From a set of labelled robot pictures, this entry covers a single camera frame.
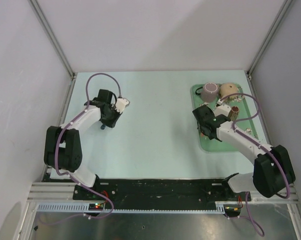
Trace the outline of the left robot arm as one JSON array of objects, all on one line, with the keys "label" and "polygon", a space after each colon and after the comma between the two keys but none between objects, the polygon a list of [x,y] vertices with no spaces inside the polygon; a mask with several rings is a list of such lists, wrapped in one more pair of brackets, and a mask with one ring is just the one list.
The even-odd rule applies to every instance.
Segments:
[{"label": "left robot arm", "polygon": [[69,176],[79,185],[84,185],[84,194],[91,200],[102,192],[96,184],[97,175],[83,162],[81,135],[93,124],[114,128],[119,117],[130,102],[116,97],[109,90],[101,89],[98,96],[85,102],[85,108],[69,123],[50,126],[46,131],[44,163],[55,169],[59,176]]}]

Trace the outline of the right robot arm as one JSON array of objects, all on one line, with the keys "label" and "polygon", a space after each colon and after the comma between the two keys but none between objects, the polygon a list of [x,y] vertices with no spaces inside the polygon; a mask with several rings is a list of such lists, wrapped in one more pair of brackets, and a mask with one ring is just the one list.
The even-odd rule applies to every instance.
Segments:
[{"label": "right robot arm", "polygon": [[290,185],[296,180],[289,153],[282,145],[265,144],[241,130],[227,116],[206,105],[193,110],[198,130],[210,140],[226,142],[245,156],[253,172],[234,173],[223,180],[222,196],[232,201],[241,192],[258,191],[262,196],[289,199]]}]

